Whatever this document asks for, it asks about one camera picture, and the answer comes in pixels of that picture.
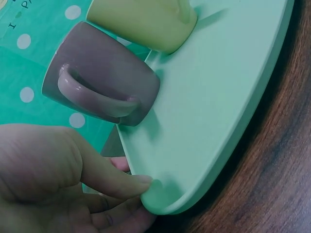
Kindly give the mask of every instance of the green tray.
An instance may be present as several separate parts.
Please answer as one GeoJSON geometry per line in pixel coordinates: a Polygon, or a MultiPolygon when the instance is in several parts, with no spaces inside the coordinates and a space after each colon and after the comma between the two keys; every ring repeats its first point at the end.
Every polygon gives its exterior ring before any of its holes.
{"type": "Polygon", "coordinates": [[[178,214],[210,188],[270,79],[294,0],[193,0],[198,24],[180,50],[152,51],[161,77],[153,109],[119,126],[132,174],[155,180],[143,196],[154,214],[178,214]]]}

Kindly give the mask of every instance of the fingernail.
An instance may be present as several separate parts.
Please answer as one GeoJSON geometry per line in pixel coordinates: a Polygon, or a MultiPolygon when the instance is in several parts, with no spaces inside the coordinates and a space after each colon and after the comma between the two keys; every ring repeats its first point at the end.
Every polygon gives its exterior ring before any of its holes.
{"type": "Polygon", "coordinates": [[[151,182],[152,182],[151,176],[134,175],[134,177],[135,177],[140,183],[151,183],[151,182]]]}

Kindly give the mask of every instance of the yellow mug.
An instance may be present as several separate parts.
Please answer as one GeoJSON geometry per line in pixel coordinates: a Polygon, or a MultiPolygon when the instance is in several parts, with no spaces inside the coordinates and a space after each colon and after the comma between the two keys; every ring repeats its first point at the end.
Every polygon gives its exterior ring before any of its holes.
{"type": "Polygon", "coordinates": [[[197,14],[189,0],[93,0],[86,19],[126,40],[173,53],[191,34],[197,14]]]}

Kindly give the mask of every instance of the mug handle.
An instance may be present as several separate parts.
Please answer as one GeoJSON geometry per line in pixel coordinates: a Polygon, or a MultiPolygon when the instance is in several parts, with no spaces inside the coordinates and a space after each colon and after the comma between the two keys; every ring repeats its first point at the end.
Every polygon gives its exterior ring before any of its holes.
{"type": "Polygon", "coordinates": [[[72,77],[69,65],[61,68],[57,85],[59,91],[69,101],[91,113],[120,118],[130,115],[140,106],[137,98],[129,98],[126,101],[115,100],[88,89],[72,77]]]}
{"type": "Polygon", "coordinates": [[[189,0],[178,0],[179,17],[184,24],[190,22],[191,6],[189,0]]]}

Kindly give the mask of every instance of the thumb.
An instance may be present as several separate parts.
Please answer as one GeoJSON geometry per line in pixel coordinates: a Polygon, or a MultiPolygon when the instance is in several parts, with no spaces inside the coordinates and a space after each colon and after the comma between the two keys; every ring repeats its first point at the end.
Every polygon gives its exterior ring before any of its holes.
{"type": "Polygon", "coordinates": [[[76,144],[83,161],[81,182],[111,197],[129,199],[148,190],[152,178],[129,175],[115,168],[75,130],[68,134],[76,144]]]}

